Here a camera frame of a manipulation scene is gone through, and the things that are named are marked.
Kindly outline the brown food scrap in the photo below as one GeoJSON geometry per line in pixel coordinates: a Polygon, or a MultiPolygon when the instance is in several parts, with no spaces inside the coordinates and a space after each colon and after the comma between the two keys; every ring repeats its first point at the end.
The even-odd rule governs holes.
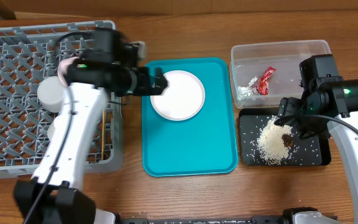
{"type": "Polygon", "coordinates": [[[293,138],[289,134],[283,134],[282,141],[285,147],[291,148],[294,146],[293,138]]]}

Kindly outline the red snack wrapper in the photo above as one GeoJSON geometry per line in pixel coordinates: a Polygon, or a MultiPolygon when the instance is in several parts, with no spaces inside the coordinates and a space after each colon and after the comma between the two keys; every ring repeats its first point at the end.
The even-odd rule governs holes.
{"type": "Polygon", "coordinates": [[[264,71],[264,74],[259,77],[254,77],[249,82],[248,86],[237,87],[238,95],[241,97],[251,95],[268,95],[269,93],[269,79],[275,73],[276,69],[269,67],[264,71]]]}

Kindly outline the wooden chopstick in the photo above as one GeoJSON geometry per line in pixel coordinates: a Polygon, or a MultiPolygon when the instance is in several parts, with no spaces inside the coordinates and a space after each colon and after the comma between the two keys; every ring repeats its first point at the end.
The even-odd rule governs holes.
{"type": "Polygon", "coordinates": [[[105,124],[106,124],[106,112],[103,110],[102,113],[102,127],[101,127],[101,160],[104,160],[105,151],[105,124]]]}

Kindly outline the small white plate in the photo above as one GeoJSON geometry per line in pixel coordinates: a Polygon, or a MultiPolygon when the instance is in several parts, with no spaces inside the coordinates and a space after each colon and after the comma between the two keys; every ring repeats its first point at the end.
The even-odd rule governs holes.
{"type": "Polygon", "coordinates": [[[168,86],[161,95],[151,96],[154,110],[171,121],[194,117],[203,107],[205,90],[202,82],[192,73],[173,70],[163,74],[168,86]]]}

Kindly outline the large white plate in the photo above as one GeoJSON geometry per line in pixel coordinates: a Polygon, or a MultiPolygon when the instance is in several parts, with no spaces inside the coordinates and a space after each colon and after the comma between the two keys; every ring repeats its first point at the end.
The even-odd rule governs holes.
{"type": "Polygon", "coordinates": [[[62,60],[58,64],[57,68],[57,77],[64,87],[68,87],[67,81],[65,79],[65,75],[67,74],[68,66],[71,65],[78,57],[72,57],[62,60]]]}

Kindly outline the grey shallow bowl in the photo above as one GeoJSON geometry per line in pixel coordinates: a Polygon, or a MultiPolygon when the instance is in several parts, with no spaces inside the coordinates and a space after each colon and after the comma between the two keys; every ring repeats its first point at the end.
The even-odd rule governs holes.
{"type": "Polygon", "coordinates": [[[37,88],[37,97],[41,105],[50,112],[59,113],[62,107],[65,87],[56,76],[47,77],[37,88]]]}

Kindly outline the white cup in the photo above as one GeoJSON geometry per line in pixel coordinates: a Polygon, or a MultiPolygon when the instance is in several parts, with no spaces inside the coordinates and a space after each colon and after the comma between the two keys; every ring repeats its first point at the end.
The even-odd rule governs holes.
{"type": "Polygon", "coordinates": [[[57,126],[58,126],[58,119],[56,118],[56,119],[54,119],[54,121],[51,123],[51,125],[49,126],[49,128],[47,130],[47,136],[48,136],[49,140],[52,140],[57,126]]]}

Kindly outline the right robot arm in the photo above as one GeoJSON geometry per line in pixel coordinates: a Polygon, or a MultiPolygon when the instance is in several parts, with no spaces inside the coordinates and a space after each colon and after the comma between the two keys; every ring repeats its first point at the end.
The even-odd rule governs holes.
{"type": "Polygon", "coordinates": [[[300,99],[282,98],[275,125],[295,128],[300,139],[334,139],[358,223],[358,79],[343,79],[331,54],[302,61],[300,73],[303,94],[300,99]]]}

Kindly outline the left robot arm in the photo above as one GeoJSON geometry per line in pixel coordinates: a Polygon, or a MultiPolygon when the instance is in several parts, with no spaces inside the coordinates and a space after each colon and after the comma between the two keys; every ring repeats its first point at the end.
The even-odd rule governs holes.
{"type": "Polygon", "coordinates": [[[161,95],[168,82],[162,70],[150,73],[139,62],[144,42],[98,27],[89,32],[90,49],[62,60],[57,75],[64,87],[60,117],[38,168],[29,181],[18,181],[14,199],[26,223],[116,223],[117,215],[98,209],[82,192],[85,162],[110,94],[161,95]]]}

